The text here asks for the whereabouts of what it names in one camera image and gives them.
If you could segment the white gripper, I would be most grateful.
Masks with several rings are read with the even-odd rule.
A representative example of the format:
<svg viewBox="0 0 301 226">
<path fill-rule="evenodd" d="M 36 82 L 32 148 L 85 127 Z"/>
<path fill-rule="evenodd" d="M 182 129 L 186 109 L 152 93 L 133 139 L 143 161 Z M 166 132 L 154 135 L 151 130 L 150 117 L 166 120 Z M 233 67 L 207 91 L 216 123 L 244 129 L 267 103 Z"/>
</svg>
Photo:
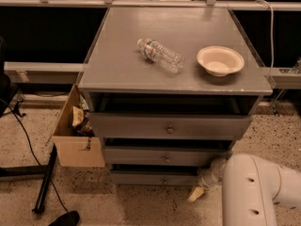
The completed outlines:
<svg viewBox="0 0 301 226">
<path fill-rule="evenodd" d="M 204 189 L 208 190 L 214 186 L 221 185 L 226 164 L 227 160 L 225 158 L 216 158 L 211 162 L 209 168 L 201 169 L 198 174 L 199 186 L 192 188 L 187 200 L 189 202 L 195 202 L 204 194 Z"/>
</svg>

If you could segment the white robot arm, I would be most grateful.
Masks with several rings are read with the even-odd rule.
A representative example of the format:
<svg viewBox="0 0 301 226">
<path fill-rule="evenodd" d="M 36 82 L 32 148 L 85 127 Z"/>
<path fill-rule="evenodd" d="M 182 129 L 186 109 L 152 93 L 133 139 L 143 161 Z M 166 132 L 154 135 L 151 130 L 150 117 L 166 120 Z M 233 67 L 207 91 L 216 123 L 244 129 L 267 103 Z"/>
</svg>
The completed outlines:
<svg viewBox="0 0 301 226">
<path fill-rule="evenodd" d="M 301 172 L 252 154 L 216 158 L 198 175 L 188 201 L 222 187 L 223 226 L 277 226 L 275 207 L 301 209 Z"/>
</svg>

